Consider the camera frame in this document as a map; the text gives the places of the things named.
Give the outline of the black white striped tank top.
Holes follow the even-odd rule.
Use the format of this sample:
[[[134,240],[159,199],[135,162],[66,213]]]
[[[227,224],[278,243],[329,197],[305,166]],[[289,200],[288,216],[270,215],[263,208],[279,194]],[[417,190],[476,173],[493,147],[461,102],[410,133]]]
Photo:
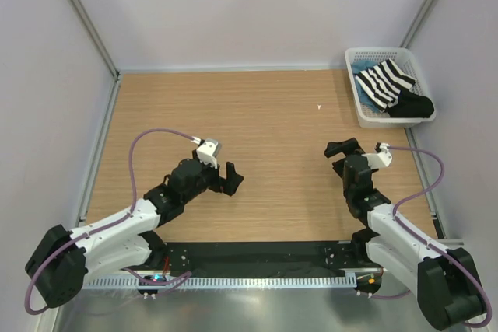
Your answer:
[[[372,111],[384,113],[398,101],[401,91],[413,92],[417,80],[393,59],[382,62],[356,61],[351,65],[359,101]]]

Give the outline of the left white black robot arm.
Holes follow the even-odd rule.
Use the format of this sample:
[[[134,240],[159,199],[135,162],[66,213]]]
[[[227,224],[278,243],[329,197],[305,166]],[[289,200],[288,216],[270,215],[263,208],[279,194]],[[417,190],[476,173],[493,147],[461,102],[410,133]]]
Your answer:
[[[130,207],[83,227],[51,227],[25,266],[30,277],[25,310],[36,314],[30,306],[33,291],[39,292],[47,309],[54,309],[109,272],[142,265],[159,268],[166,246],[156,228],[181,215],[187,203],[207,190],[234,195],[243,180],[233,163],[226,163],[226,176],[220,176],[216,167],[184,159]]]

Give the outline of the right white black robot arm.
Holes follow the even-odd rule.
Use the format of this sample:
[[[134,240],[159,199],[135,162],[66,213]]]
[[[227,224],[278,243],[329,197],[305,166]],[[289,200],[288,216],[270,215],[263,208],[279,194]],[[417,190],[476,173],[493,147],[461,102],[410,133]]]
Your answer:
[[[354,263],[372,263],[391,272],[415,297],[426,321],[442,331],[455,324],[487,326],[493,309],[472,255],[449,248],[417,228],[374,186],[373,173],[391,165],[394,147],[377,144],[366,153],[355,138],[329,142],[324,156],[343,157],[332,163],[342,179],[345,202],[364,229],[357,232],[350,255]]]

